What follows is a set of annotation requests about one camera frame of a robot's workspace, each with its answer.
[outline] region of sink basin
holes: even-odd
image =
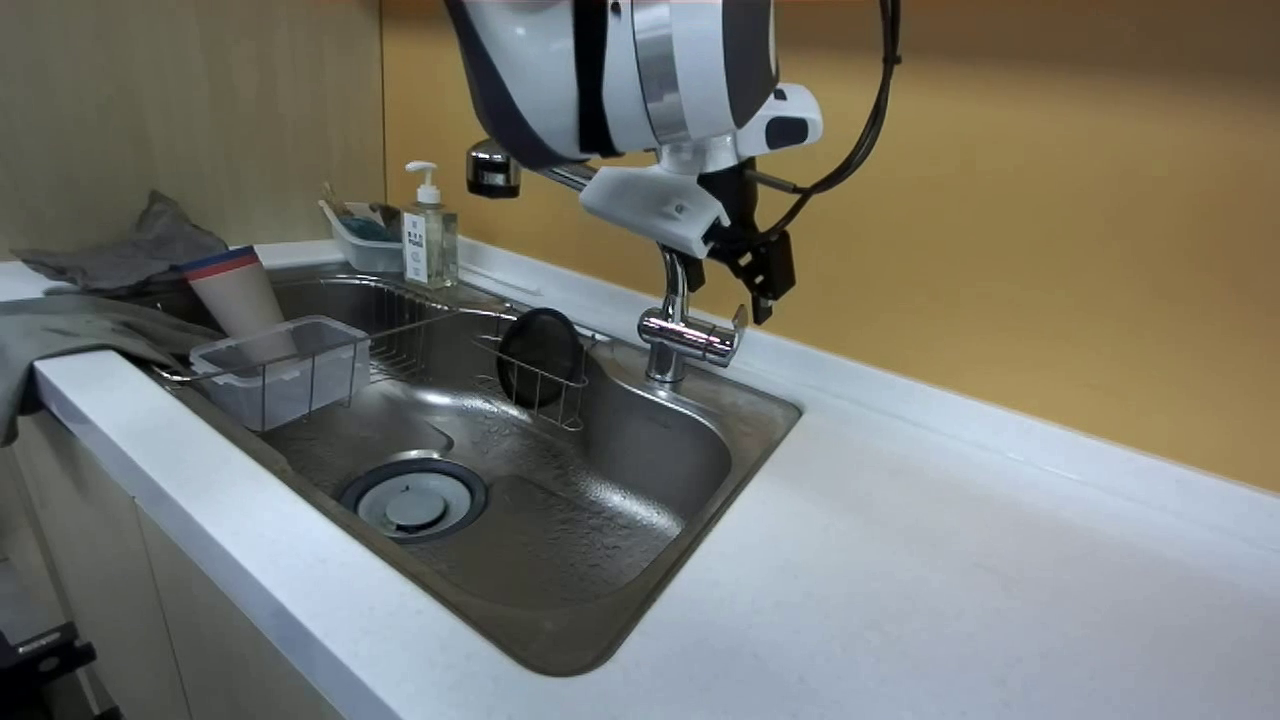
[[[512,658],[573,675],[606,662],[696,550],[799,410],[687,369],[643,381],[643,349],[581,329],[583,373],[499,382],[519,307],[462,287],[306,268],[289,316],[372,335],[349,404],[263,432],[292,485]]]

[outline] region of white cabinet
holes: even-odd
[[[63,424],[23,418],[18,464],[52,574],[126,715],[332,715]]]
[[[30,639],[63,617],[23,481],[14,450],[0,446],[0,633],[7,639]]]

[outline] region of faucet handle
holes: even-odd
[[[519,197],[519,164],[495,138],[478,138],[467,148],[467,190],[487,198]]]
[[[703,325],[703,319],[686,319],[686,316],[665,316],[662,307],[648,307],[637,325],[643,342],[671,349],[682,356],[728,369],[736,349],[744,342],[748,330],[748,307],[740,304],[734,312],[734,329]]]

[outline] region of bottle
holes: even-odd
[[[441,207],[441,186],[438,186],[438,164],[408,158],[403,173],[424,175],[413,190],[413,207],[403,207],[403,217],[402,217],[403,281],[418,287],[431,287],[431,276],[441,276],[441,242],[446,242],[446,207]]]

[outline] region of backsplash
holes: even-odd
[[[382,0],[0,3],[0,255],[117,238],[159,186],[216,236],[383,197]]]

